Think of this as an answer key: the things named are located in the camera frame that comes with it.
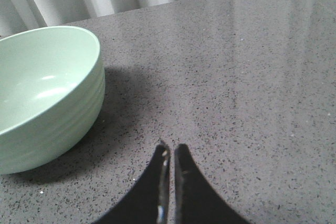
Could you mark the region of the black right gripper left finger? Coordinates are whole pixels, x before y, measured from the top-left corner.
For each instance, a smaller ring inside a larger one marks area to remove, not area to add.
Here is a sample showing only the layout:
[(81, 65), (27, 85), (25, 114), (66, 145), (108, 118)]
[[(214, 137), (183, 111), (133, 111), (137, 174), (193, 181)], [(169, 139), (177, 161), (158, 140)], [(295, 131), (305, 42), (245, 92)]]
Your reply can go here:
[(95, 223), (167, 223), (170, 157), (166, 144), (157, 145), (131, 190)]

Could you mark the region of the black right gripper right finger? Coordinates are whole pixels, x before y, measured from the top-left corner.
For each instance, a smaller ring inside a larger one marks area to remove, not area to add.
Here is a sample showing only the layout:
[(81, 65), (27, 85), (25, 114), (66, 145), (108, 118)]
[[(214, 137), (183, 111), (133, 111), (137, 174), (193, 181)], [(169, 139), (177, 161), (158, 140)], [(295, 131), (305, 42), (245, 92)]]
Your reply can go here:
[(211, 187), (186, 144), (174, 153), (176, 223), (247, 223)]

